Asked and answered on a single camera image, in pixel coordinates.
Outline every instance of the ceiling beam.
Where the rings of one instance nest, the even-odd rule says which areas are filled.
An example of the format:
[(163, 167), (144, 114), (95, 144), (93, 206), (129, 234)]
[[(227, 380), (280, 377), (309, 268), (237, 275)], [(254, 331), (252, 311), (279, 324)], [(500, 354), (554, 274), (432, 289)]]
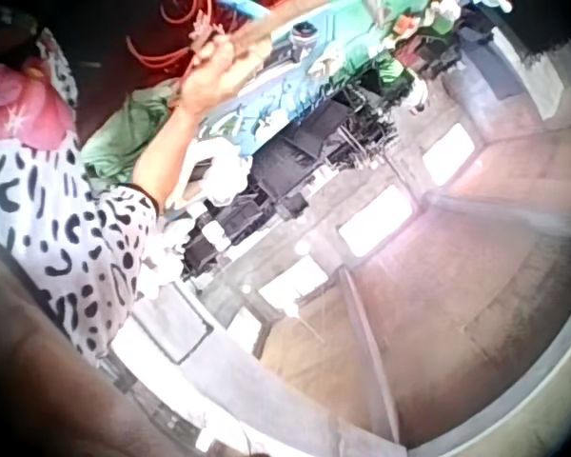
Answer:
[(366, 387), (365, 394), (372, 432), (399, 444), (398, 410), (387, 382), (379, 345), (370, 327), (355, 281), (346, 268), (339, 269), (339, 286), (345, 298), (349, 320), (362, 355), (362, 377)]

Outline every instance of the person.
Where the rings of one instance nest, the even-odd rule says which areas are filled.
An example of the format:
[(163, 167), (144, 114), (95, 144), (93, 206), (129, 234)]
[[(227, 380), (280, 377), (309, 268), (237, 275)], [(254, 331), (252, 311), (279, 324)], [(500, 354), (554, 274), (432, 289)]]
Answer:
[(199, 123), (263, 64), (270, 41), (237, 59), (228, 36), (207, 43), (131, 182), (98, 200), (77, 155), (68, 63), (48, 32), (37, 46), (40, 58), (21, 69), (0, 64), (0, 247), (44, 314), (94, 363), (130, 313), (146, 236)]

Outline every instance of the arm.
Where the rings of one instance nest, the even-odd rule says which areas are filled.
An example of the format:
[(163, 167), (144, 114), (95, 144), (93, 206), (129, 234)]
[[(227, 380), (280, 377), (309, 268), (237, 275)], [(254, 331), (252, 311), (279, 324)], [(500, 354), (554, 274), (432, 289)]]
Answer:
[(194, 57), (196, 69), (184, 81), (180, 106), (152, 140), (133, 170), (132, 182), (150, 194), (162, 209), (178, 184), (190, 141), (204, 115), (234, 96), (270, 53), (270, 41), (234, 58), (226, 36), (218, 36)]

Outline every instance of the fingers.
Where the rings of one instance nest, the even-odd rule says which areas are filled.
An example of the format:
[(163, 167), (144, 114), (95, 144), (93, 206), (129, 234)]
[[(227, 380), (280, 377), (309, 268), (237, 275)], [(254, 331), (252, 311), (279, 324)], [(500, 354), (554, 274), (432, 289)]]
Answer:
[(237, 59), (223, 75), (222, 81), (227, 91), (236, 92), (256, 71), (262, 68), (265, 59), (270, 55), (269, 39), (251, 46), (246, 57)]
[(222, 45), (230, 41), (228, 35), (216, 35), (213, 40), (206, 43), (201, 50), (192, 58), (192, 65), (198, 67), (203, 62), (209, 60), (214, 52)]

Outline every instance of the hand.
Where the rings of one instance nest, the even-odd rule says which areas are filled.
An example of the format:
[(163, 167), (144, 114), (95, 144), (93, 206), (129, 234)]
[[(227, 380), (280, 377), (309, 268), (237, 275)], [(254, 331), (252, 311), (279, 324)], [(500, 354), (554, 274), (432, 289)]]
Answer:
[(192, 73), (184, 80), (181, 108), (202, 117), (219, 103), (235, 96), (270, 54), (270, 40), (257, 43), (241, 58), (234, 58), (228, 36), (218, 35), (193, 57)]

